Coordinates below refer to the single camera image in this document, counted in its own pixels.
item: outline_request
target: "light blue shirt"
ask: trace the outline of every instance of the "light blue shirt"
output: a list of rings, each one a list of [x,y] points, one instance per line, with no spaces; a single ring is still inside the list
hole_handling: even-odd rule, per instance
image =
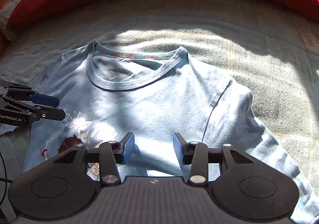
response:
[[[300,192],[292,219],[306,224],[318,218],[318,198],[254,116],[249,89],[223,70],[192,58],[183,47],[168,53],[129,53],[94,40],[49,63],[30,85],[58,97],[66,118],[32,125],[24,171],[57,155],[65,138],[73,135],[93,148],[120,141],[131,131],[135,150],[128,165],[118,166],[122,180],[136,175],[186,178],[189,166],[179,165],[173,149],[172,134],[179,132],[187,142],[211,148],[230,143],[291,177]],[[88,174],[98,180],[98,165],[92,166]],[[219,175],[218,165],[210,165],[209,180]]]

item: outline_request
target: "metal screw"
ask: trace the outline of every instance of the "metal screw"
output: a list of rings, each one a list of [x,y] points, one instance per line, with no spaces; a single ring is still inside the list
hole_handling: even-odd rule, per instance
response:
[[[189,180],[194,184],[202,184],[206,178],[204,176],[191,176]]]
[[[116,183],[119,179],[117,178],[117,176],[108,175],[108,176],[103,176],[102,180],[103,182],[107,184],[113,184],[113,183]]]

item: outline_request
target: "shirt sleeve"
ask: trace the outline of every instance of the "shirt sleeve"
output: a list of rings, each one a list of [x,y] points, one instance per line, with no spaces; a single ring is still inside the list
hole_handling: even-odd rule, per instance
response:
[[[203,143],[212,148],[232,144],[292,178],[299,189],[299,201],[291,219],[297,224],[315,223],[319,216],[319,199],[296,162],[254,116],[251,104],[250,90],[232,79],[212,110]],[[216,166],[210,166],[209,171],[213,180],[220,174]]]

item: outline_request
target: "blanket label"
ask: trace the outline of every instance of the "blanket label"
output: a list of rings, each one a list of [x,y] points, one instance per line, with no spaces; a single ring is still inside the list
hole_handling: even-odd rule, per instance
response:
[[[297,28],[311,53],[319,54],[319,42],[306,19],[296,19]]]

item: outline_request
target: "ribbed neckline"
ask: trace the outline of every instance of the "ribbed neckline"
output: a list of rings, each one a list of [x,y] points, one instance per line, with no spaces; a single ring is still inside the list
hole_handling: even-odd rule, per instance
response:
[[[150,84],[170,71],[188,53],[188,51],[183,47],[179,47],[174,51],[166,53],[124,52],[106,48],[96,40],[93,42],[94,48],[89,49],[87,56],[87,75],[93,84],[106,90],[131,90]],[[93,66],[93,56],[95,52],[100,52],[106,56],[114,56],[119,58],[168,60],[157,70],[141,78],[123,82],[111,82],[101,78],[96,73]]]

